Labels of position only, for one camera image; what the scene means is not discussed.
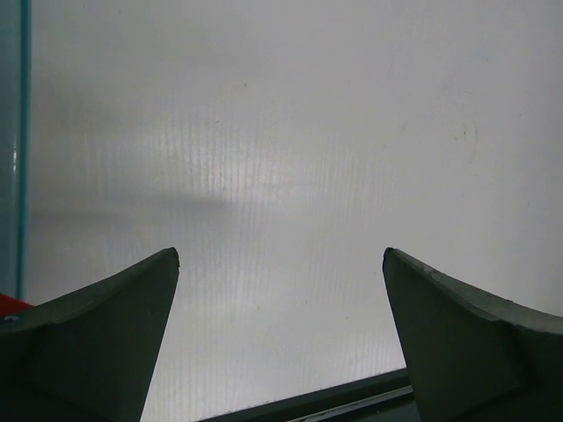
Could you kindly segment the dark left gripper right finger tip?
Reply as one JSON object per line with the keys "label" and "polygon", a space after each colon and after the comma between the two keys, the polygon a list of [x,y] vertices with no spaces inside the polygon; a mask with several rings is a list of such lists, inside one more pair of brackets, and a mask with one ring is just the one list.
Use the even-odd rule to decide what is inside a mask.
{"label": "dark left gripper right finger tip", "polygon": [[562,319],[384,252],[384,283],[424,421],[560,421]]}

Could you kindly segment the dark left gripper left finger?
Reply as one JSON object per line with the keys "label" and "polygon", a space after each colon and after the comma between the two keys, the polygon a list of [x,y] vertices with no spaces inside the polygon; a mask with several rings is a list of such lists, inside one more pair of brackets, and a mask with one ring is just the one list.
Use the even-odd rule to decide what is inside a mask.
{"label": "dark left gripper left finger", "polygon": [[1,318],[1,419],[140,420],[178,279],[163,249]]}

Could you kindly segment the blue plastic basket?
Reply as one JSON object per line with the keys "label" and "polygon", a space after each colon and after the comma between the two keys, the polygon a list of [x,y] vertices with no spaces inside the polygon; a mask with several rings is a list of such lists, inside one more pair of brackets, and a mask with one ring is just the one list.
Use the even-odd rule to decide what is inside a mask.
{"label": "blue plastic basket", "polygon": [[24,295],[31,3],[1,2],[1,293]]}

